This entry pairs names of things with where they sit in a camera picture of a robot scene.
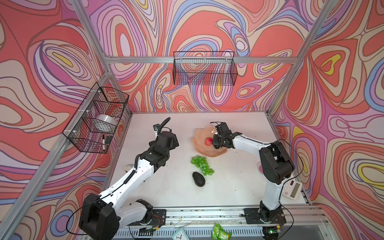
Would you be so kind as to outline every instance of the dark avocado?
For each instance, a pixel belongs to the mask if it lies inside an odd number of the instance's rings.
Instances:
[[[202,187],[205,185],[205,178],[200,173],[194,172],[192,174],[192,177],[193,177],[193,180],[195,181],[195,184],[197,186]]]

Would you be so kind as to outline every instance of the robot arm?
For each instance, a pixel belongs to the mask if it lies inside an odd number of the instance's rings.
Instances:
[[[84,199],[79,228],[94,240],[110,240],[121,227],[151,220],[153,207],[142,199],[128,207],[121,206],[144,180],[165,166],[169,151],[179,146],[174,133],[161,131],[169,120],[154,125],[156,140],[149,143],[147,151],[136,156],[129,172],[99,195],[89,194]]]
[[[268,179],[263,200],[260,202],[260,219],[268,223],[280,211],[280,194],[284,183],[291,176],[295,166],[289,157],[284,145],[275,141],[262,142],[243,136],[240,132],[232,133],[225,122],[216,126],[213,145],[236,148],[260,156],[264,176]]]

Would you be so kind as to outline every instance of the green grapes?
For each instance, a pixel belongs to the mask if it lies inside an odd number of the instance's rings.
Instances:
[[[197,168],[200,168],[202,174],[212,175],[215,171],[209,167],[207,158],[203,156],[196,156],[191,159],[191,163],[195,165]]]

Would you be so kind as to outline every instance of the metal rail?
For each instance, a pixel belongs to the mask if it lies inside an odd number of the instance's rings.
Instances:
[[[322,26],[324,25],[327,17],[329,16],[331,10],[333,9],[337,1],[338,0],[325,1],[323,7],[320,9],[319,15],[317,15],[317,18],[315,19],[311,29],[309,30],[307,37],[304,39],[303,44],[301,45],[301,48],[297,54],[298,59],[296,63],[293,64],[288,70],[285,78],[283,79],[283,82],[277,89],[277,92],[275,93],[271,104],[269,104],[267,112],[270,113],[271,111],[273,111],[279,104],[281,98],[285,95],[289,84],[293,81],[296,72],[299,70],[301,62],[304,60],[305,55],[308,53],[313,41],[317,37],[319,31],[321,30]]]
[[[93,28],[92,23],[91,23],[91,19],[89,18],[88,13],[85,10],[84,5],[81,3],[81,0],[72,0],[72,5],[73,5],[73,8],[74,8],[77,16],[79,17],[80,23],[84,27],[86,36],[90,40],[93,48],[96,51],[96,55],[99,58],[100,63],[104,67],[104,70],[112,72],[111,67],[109,66],[109,64],[105,60],[105,52],[100,45],[99,38],[97,37],[96,32],[94,31],[94,28]],[[117,79],[116,79],[114,74],[113,74],[113,77],[111,78],[111,85],[114,88],[121,90],[120,85],[117,82]]]
[[[112,63],[173,63],[173,57],[117,57],[106,56],[108,64]],[[296,63],[297,57],[233,57],[235,63]]]
[[[105,86],[110,77],[110,72],[106,71],[98,81],[99,85]],[[83,114],[83,111],[81,110],[85,110],[88,107],[98,88],[99,86],[97,84],[93,86],[93,91],[90,91],[88,97],[84,99],[84,102],[80,106],[79,111],[74,114],[71,122],[68,124],[65,130],[70,131],[73,129],[74,125]],[[23,217],[28,212],[28,209],[33,204],[33,201],[36,199],[40,190],[43,188],[45,182],[51,175],[56,164],[61,159],[69,144],[70,141],[63,134],[61,134],[55,145],[52,147],[44,161],[32,176],[31,180],[29,180],[20,196],[16,199],[15,203],[12,205],[11,209],[0,223],[0,240],[8,240],[12,238],[13,233],[16,231],[20,222],[23,220]]]
[[[258,208],[255,206],[231,206],[231,207],[166,207],[166,224],[162,227],[212,227],[217,222],[223,227],[231,226],[276,226],[276,223],[267,224],[247,224],[244,208]],[[310,205],[286,205],[284,206],[292,213],[283,208],[283,212],[290,225],[295,220],[294,225],[329,225],[330,222],[325,216],[324,210],[320,206]]]

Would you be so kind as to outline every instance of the wall-mounted basket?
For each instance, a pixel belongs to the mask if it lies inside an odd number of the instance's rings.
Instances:
[[[107,153],[128,99],[116,88],[99,86],[79,121],[63,134],[80,152]]]
[[[237,78],[234,55],[233,51],[175,51],[173,83],[234,86]]]

